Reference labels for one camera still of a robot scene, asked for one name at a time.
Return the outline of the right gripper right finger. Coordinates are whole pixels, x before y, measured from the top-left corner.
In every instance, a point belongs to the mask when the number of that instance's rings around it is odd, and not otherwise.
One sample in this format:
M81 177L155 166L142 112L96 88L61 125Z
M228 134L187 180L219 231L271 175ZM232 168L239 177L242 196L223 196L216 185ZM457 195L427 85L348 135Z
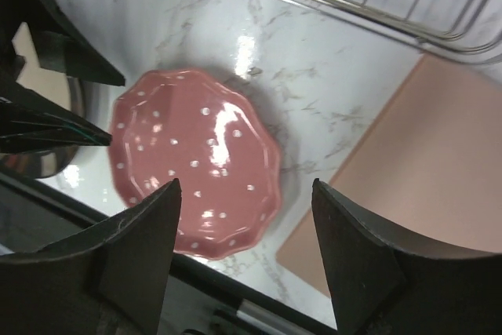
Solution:
M311 209L339 333L500 333L499 254L411 231L320 180Z

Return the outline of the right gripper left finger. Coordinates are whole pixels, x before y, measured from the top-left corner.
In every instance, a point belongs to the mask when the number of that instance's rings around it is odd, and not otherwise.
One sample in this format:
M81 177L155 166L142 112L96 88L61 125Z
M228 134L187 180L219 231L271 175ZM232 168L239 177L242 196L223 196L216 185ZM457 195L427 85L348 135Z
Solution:
M172 180L113 217L1 258L3 334L155 334L181 187Z

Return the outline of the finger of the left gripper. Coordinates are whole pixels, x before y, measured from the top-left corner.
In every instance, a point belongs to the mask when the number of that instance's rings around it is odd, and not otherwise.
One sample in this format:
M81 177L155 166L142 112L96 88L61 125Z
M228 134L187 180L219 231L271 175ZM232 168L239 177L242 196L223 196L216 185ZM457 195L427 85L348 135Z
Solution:
M1 0L1 68L10 74L21 68L13 48L21 24L29 28L42 68L83 81L125 85L122 73L91 46L56 0Z
M31 153L74 145L108 146L110 143L109 133L23 87L1 71L2 153Z

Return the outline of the pink polka dot plate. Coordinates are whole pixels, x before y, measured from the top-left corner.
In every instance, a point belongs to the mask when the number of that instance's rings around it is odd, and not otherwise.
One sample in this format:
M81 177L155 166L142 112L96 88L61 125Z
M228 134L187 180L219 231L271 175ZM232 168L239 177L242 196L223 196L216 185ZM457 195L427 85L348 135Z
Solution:
M282 207L282 152L252 104L199 69L149 71L114 102L113 185L134 206L178 180L178 253L253 248Z

